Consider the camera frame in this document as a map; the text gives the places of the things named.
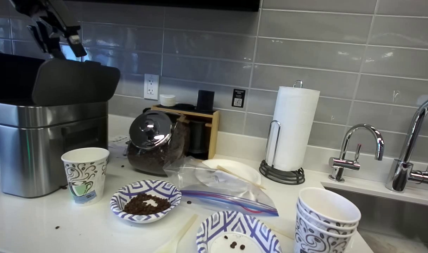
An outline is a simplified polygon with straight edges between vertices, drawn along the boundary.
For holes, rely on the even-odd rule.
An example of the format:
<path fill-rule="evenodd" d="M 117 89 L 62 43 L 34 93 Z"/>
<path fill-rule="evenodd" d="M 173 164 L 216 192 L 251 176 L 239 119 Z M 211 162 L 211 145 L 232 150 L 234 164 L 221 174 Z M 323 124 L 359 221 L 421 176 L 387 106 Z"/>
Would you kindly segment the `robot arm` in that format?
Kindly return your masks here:
<path fill-rule="evenodd" d="M 65 39 L 76 58 L 86 57 L 79 34 L 80 25 L 64 0 L 9 0 L 17 13 L 35 20 L 30 32 L 37 46 L 54 58 L 65 60 L 61 40 Z"/>

